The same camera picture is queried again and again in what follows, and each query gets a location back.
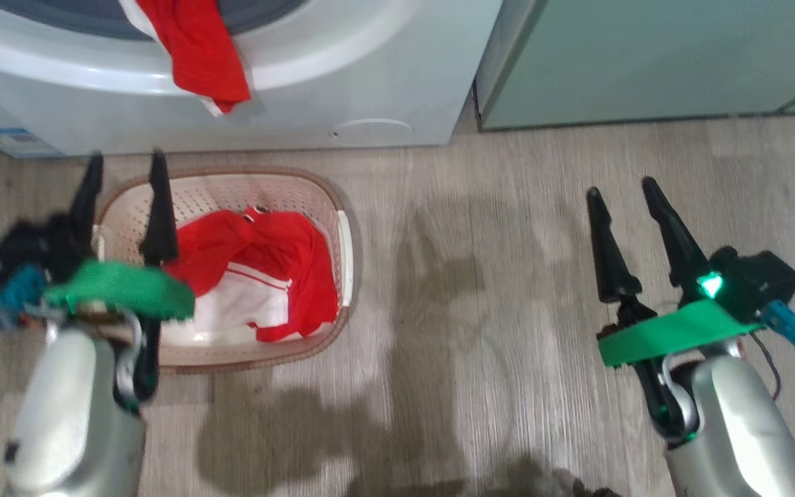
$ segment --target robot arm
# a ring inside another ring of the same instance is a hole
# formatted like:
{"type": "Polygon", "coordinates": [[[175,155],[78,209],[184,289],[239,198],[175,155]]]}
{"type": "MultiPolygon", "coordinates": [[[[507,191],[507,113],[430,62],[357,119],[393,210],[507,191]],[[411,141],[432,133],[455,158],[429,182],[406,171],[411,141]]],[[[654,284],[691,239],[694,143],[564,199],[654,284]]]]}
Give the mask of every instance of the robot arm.
{"type": "Polygon", "coordinates": [[[618,302],[618,323],[597,335],[606,365],[637,373],[653,427],[666,442],[679,497],[795,497],[795,440],[763,380],[740,358],[738,336],[769,325],[784,336],[795,322],[776,310],[795,293],[795,271],[770,252],[739,257],[726,246],[704,257],[654,179],[643,180],[682,290],[678,310],[658,317],[640,303],[640,281],[609,228],[597,188],[587,193],[600,301],[618,302]],[[697,350],[703,361],[674,366],[697,350]]]}
{"type": "Polygon", "coordinates": [[[0,329],[39,320],[47,327],[4,450],[6,496],[136,495],[146,435],[139,408],[157,389],[161,319],[193,314],[192,291],[160,269],[177,257],[164,155],[155,152],[149,173],[153,198],[139,246],[145,268],[95,261],[101,181],[95,155],[68,213],[45,224],[20,221],[0,242],[0,329]],[[88,318],[123,321],[133,340],[104,339],[88,318]]]}
{"type": "Polygon", "coordinates": [[[146,424],[119,400],[117,356],[84,324],[48,343],[4,451],[6,497],[137,494],[146,424]]]}

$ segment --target appliance label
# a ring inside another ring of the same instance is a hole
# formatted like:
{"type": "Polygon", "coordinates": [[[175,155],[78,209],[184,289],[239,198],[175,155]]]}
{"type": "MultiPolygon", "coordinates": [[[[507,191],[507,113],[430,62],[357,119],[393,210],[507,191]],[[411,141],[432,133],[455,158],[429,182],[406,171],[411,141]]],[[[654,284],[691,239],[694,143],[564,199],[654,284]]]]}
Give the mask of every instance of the appliance label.
{"type": "Polygon", "coordinates": [[[45,144],[22,127],[0,127],[0,150],[19,159],[63,157],[60,150],[45,144]]]}

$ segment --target laminate floor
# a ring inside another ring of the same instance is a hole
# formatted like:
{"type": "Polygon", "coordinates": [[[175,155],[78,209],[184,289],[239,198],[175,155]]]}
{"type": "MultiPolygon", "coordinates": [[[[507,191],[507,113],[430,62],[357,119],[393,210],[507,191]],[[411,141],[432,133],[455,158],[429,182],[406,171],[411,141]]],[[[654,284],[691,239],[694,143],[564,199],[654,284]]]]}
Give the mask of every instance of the laminate floor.
{"type": "MultiPolygon", "coordinates": [[[[570,474],[625,497],[672,495],[635,375],[599,361],[594,334],[614,309],[597,301],[586,189],[602,189],[642,298],[661,311],[678,296],[647,174],[705,251],[772,249],[795,267],[795,117],[478,133],[469,108],[441,148],[169,158],[326,178],[356,234],[357,296],[314,358],[163,378],[146,410],[144,496],[559,497],[570,474]]],[[[83,166],[0,154],[0,236],[67,207],[83,166]]],[[[148,157],[107,157],[106,188],[146,172],[148,157]]],[[[765,342],[795,434],[795,352],[765,342]]],[[[0,456],[42,345],[0,336],[0,456]]]]}

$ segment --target green strap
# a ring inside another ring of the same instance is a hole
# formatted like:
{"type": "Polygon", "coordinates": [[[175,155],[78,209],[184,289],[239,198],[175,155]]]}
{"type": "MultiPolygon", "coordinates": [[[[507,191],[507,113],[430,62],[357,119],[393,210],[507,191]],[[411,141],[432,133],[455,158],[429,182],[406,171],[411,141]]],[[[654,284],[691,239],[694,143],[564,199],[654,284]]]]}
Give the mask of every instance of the green strap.
{"type": "Polygon", "coordinates": [[[600,340],[598,346],[603,364],[618,367],[695,349],[761,327],[761,324],[738,323],[718,303],[704,299],[613,333],[600,340]]]}
{"type": "Polygon", "coordinates": [[[49,286],[48,305],[66,306],[75,314],[80,304],[103,302],[110,309],[129,309],[149,318],[188,319],[195,314],[195,296],[185,284],[161,269],[88,260],[63,285],[49,286]]]}

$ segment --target laundry basket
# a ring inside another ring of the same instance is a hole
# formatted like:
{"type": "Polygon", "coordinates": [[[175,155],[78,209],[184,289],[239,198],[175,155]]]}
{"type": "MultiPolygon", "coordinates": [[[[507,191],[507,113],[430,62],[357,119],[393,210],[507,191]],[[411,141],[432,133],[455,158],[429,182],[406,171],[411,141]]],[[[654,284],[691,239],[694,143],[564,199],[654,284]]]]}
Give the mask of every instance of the laundry basket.
{"type": "MultiPolygon", "coordinates": [[[[340,334],[348,319],[353,290],[351,230],[333,189],[309,173],[267,169],[253,172],[171,173],[170,194],[177,225],[225,208],[243,211],[256,206],[269,211],[302,212],[327,240],[340,311],[332,324],[305,338],[258,342],[249,327],[218,333],[192,332],[192,324],[161,326],[159,362],[163,371],[209,372],[268,367],[299,361],[321,352],[340,334]]],[[[139,242],[145,236],[152,188],[145,179],[129,183],[98,210],[95,226],[97,255],[105,260],[142,264],[139,242]]]]}

